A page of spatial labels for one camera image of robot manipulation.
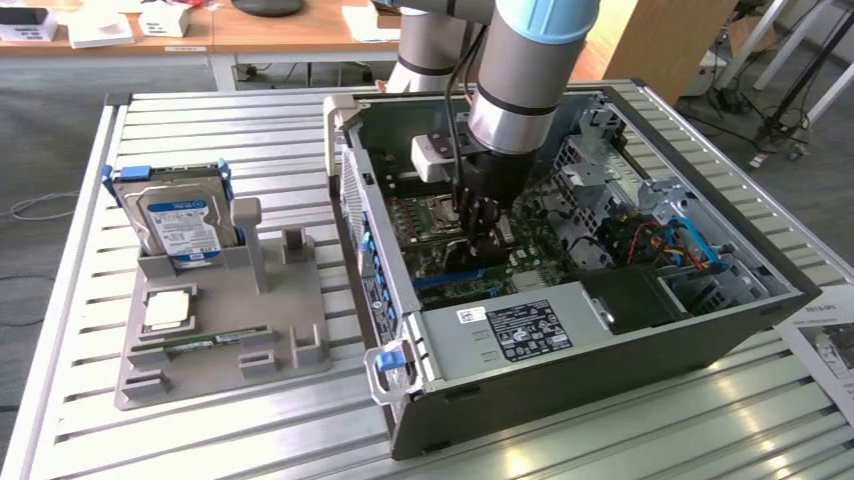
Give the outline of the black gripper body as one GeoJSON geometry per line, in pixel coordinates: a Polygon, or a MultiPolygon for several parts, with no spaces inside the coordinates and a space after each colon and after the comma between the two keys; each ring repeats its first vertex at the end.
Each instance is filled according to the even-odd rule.
{"type": "Polygon", "coordinates": [[[535,163],[535,153],[519,155],[484,151],[461,160],[461,198],[468,205],[475,200],[495,202],[509,209],[524,191],[535,163]]]}

